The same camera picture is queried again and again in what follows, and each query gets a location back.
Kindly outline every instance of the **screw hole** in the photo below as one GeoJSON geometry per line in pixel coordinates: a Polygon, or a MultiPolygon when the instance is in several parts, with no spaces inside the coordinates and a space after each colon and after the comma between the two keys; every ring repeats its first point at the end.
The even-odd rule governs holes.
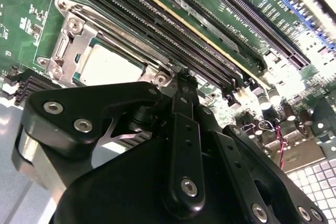
{"type": "Polygon", "coordinates": [[[86,123],[86,122],[81,122],[81,123],[79,124],[79,126],[85,128],[85,129],[87,129],[87,128],[89,127],[88,123],[86,123]]]}
{"type": "Polygon", "coordinates": [[[52,110],[52,111],[57,111],[57,110],[58,110],[58,107],[57,107],[57,105],[55,105],[55,104],[50,104],[50,105],[48,106],[48,108],[49,108],[50,110],[52,110]]]}
{"type": "Polygon", "coordinates": [[[190,140],[186,140],[185,141],[185,144],[189,147],[192,147],[193,146],[193,143],[190,141],[190,140]]]}
{"type": "Polygon", "coordinates": [[[239,163],[239,162],[235,162],[235,165],[236,165],[236,167],[238,168],[238,169],[240,169],[242,166],[241,166],[241,164],[239,163]]]}

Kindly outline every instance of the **silver screw head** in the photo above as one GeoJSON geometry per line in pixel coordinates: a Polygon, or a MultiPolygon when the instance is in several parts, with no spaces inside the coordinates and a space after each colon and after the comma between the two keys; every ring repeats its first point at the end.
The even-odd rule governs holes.
{"type": "Polygon", "coordinates": [[[73,124],[74,128],[79,132],[88,133],[92,131],[92,123],[89,120],[80,118],[75,120],[73,124]]]}
{"type": "Polygon", "coordinates": [[[80,33],[83,30],[83,25],[78,20],[75,20],[74,18],[69,19],[68,27],[75,34],[80,33]]]}
{"type": "Polygon", "coordinates": [[[208,109],[208,108],[203,108],[203,111],[208,114],[208,115],[211,115],[211,110],[208,109]]]}
{"type": "Polygon", "coordinates": [[[315,218],[317,218],[319,221],[323,221],[322,216],[317,212],[315,209],[310,208],[311,213],[314,215],[315,218]]]}
{"type": "Polygon", "coordinates": [[[182,190],[190,197],[195,197],[198,193],[196,184],[188,178],[184,178],[181,181],[181,187],[182,190]]]}
{"type": "Polygon", "coordinates": [[[53,114],[53,115],[62,113],[64,109],[62,104],[58,102],[52,102],[52,101],[46,102],[45,104],[43,104],[43,108],[46,112],[53,114]]]}
{"type": "Polygon", "coordinates": [[[267,222],[267,214],[265,210],[263,210],[263,208],[257,203],[252,204],[252,212],[261,223],[267,222]]]}
{"type": "Polygon", "coordinates": [[[307,213],[307,211],[303,207],[298,207],[298,209],[299,209],[299,212],[300,212],[301,216],[305,220],[307,220],[307,221],[311,220],[309,213],[307,213]]]}
{"type": "Polygon", "coordinates": [[[240,130],[237,129],[237,128],[232,128],[233,132],[236,134],[236,135],[240,135],[240,130]]]}

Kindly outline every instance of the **green circuit board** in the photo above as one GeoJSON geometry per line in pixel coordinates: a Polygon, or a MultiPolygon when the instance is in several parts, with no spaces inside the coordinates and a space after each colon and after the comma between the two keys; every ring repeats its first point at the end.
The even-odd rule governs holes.
{"type": "MultiPolygon", "coordinates": [[[[87,2],[86,0],[76,0],[79,2],[87,2]]],[[[240,41],[232,41],[225,43],[214,36],[208,29],[195,19],[190,13],[179,8],[176,3],[171,0],[158,0],[167,8],[173,10],[182,20],[188,22],[197,29],[202,35],[216,44],[224,52],[228,53],[242,66],[255,74],[261,74],[256,67],[255,58],[250,57],[244,44],[256,51],[263,53],[268,50],[268,45],[260,38],[253,34],[249,27],[240,22],[227,8],[224,8],[218,0],[197,0],[205,8],[221,20],[228,31],[235,36],[239,34],[240,41]],[[236,44],[240,54],[237,54],[232,48],[232,43],[236,44]]],[[[250,0],[257,6],[261,12],[274,22],[282,31],[284,31],[291,39],[297,40],[300,33],[306,31],[303,25],[297,25],[298,18],[291,13],[279,0],[250,0]]],[[[54,49],[55,42],[60,32],[64,17],[57,11],[54,0],[0,0],[0,70],[2,76],[8,74],[10,66],[16,65],[20,69],[32,68],[44,74],[43,68],[36,63],[38,56],[50,57],[54,49]]],[[[318,57],[313,50],[305,51],[309,47],[312,40],[306,45],[296,41],[298,46],[306,53],[306,55],[314,59],[318,57]]],[[[323,93],[334,87],[335,76],[330,74],[324,75],[320,68],[310,65],[299,72],[302,82],[306,86],[300,91],[302,99],[291,100],[298,108],[307,108],[313,106],[315,100],[323,93]]],[[[221,113],[217,118],[222,124],[231,120],[239,111],[228,113],[223,105],[220,90],[211,83],[199,78],[199,88],[206,95],[216,93],[215,100],[203,100],[208,106],[216,106],[221,113]]]]}

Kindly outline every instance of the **black bracket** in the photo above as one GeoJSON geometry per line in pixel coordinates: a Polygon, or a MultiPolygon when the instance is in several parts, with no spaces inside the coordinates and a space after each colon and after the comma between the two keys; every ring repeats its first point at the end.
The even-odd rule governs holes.
{"type": "Polygon", "coordinates": [[[26,100],[21,123],[30,137],[59,154],[85,159],[104,134],[103,120],[119,118],[141,105],[154,106],[161,99],[160,91],[147,82],[36,92],[26,100]],[[61,112],[52,103],[46,108],[48,102],[60,104],[61,112]],[[78,119],[91,124],[91,129],[78,131],[74,125],[78,119]]]}

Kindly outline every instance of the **aluminum part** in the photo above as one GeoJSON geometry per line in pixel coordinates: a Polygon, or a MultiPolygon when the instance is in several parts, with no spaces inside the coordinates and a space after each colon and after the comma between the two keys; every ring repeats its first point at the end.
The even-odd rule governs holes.
{"type": "Polygon", "coordinates": [[[195,197],[198,193],[196,184],[188,178],[181,181],[181,188],[190,197],[195,197]]]}
{"type": "Polygon", "coordinates": [[[301,214],[301,216],[306,220],[306,221],[310,221],[310,215],[309,213],[307,213],[307,211],[303,208],[303,207],[298,207],[299,212],[301,214]]]}
{"type": "Polygon", "coordinates": [[[257,203],[252,204],[252,211],[261,223],[267,222],[267,214],[265,210],[263,210],[257,203]]]}
{"type": "Polygon", "coordinates": [[[82,133],[88,133],[90,131],[92,131],[92,123],[89,120],[80,118],[75,120],[75,122],[73,123],[74,128],[82,133]]]}
{"type": "Polygon", "coordinates": [[[43,105],[43,108],[46,112],[48,112],[50,114],[54,114],[54,115],[62,113],[63,109],[64,109],[62,104],[60,104],[58,102],[53,102],[53,101],[46,102],[43,105]]]}
{"type": "Polygon", "coordinates": [[[38,142],[28,136],[25,130],[21,132],[18,150],[24,159],[28,160],[29,162],[33,161],[37,145],[38,142]]]}
{"type": "Polygon", "coordinates": [[[315,218],[317,218],[319,221],[323,221],[322,216],[314,208],[311,208],[310,211],[314,215],[315,218]]]}

